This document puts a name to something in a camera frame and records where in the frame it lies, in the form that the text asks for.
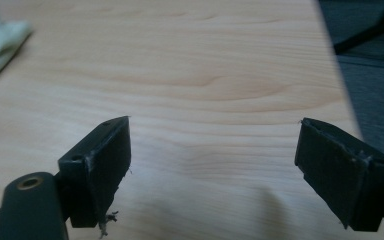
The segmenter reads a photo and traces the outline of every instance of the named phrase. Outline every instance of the light wood surface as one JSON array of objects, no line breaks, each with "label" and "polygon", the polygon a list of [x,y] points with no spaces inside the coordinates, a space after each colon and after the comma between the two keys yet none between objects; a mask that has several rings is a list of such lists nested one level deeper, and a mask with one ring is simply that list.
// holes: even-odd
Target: light wood surface
[{"label": "light wood surface", "polygon": [[106,239],[384,239],[384,226],[344,230],[294,166],[303,117],[358,134],[317,2],[20,0],[0,13],[34,28],[0,74],[0,200],[129,115],[133,174]]}]

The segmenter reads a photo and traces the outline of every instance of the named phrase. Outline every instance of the dark floor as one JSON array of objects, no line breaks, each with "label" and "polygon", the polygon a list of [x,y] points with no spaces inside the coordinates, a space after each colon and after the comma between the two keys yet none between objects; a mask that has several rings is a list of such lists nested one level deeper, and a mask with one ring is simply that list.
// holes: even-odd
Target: dark floor
[{"label": "dark floor", "polygon": [[[320,0],[333,43],[376,24],[384,0]],[[384,152],[384,35],[337,56],[364,141]]]}]

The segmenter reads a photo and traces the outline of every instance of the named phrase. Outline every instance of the black plastic part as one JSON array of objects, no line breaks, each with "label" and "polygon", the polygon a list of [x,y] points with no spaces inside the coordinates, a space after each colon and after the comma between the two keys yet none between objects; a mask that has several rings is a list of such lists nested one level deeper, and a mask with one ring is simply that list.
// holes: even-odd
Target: black plastic part
[{"label": "black plastic part", "polygon": [[8,239],[68,239],[52,174],[28,174],[5,188],[0,240]]},{"label": "black plastic part", "polygon": [[341,220],[377,231],[384,209],[384,154],[341,129],[302,120],[295,165]]},{"label": "black plastic part", "polygon": [[58,160],[61,201],[73,227],[105,224],[131,161],[129,118],[106,121]]}]

